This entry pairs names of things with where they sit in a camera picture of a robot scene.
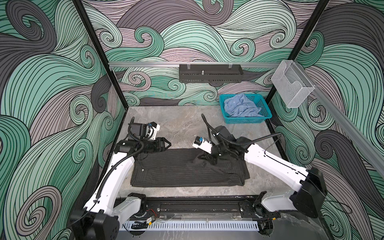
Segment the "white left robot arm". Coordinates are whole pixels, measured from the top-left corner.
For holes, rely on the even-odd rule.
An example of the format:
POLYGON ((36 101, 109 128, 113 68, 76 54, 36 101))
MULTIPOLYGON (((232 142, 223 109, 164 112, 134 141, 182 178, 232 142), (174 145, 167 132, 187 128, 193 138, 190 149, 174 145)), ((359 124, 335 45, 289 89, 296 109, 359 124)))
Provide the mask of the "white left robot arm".
POLYGON ((115 200, 123 181, 134 166, 135 156, 141 153, 159 153, 170 146, 166 138, 155 140, 122 140, 117 143, 108 172, 103 177, 92 197, 82 210, 73 211, 70 227, 77 240, 115 240, 119 230, 131 217, 139 217, 133 230, 144 230, 151 226, 156 213, 147 209, 146 197, 129 194, 119 205, 115 200))

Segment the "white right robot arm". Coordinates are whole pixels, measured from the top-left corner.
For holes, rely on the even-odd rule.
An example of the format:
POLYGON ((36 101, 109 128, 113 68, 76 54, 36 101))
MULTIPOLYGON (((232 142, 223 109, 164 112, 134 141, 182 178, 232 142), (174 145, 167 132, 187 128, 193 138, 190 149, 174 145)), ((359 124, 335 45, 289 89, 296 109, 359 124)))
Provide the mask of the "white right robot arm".
POLYGON ((289 163, 257 144, 249 145, 247 149, 235 149, 235 145, 214 146, 203 141, 199 148, 216 158, 225 154, 243 153, 247 163, 269 172, 288 185, 289 191, 265 194, 262 197, 261 204, 269 212, 297 210, 310 218, 319 217, 328 194, 323 173, 319 169, 312 167, 308 170, 289 163))

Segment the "dark grey pinstripe shirt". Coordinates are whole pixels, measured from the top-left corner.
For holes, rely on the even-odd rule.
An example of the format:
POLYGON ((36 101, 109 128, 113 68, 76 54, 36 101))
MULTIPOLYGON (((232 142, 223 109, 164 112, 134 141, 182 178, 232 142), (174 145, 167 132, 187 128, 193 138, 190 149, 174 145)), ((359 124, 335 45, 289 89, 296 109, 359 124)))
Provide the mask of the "dark grey pinstripe shirt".
POLYGON ((170 149, 135 157, 131 185, 141 188, 244 186, 250 173, 244 157, 222 156, 216 164, 200 149, 170 149))

